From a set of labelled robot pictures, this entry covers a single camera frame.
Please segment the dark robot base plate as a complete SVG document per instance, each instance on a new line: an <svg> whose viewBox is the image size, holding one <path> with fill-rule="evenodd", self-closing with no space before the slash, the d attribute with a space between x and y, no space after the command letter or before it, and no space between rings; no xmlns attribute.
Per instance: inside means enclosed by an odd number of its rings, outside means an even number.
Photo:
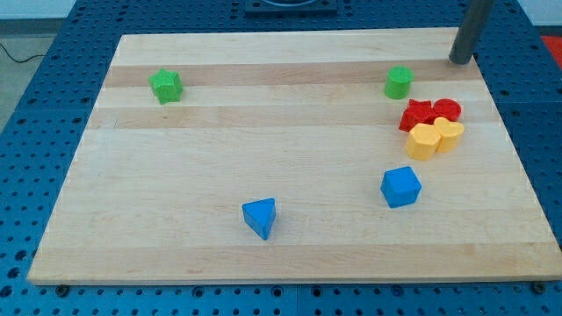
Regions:
<svg viewBox="0 0 562 316"><path fill-rule="evenodd" d="M337 13L338 0L243 0L246 16Z"/></svg>

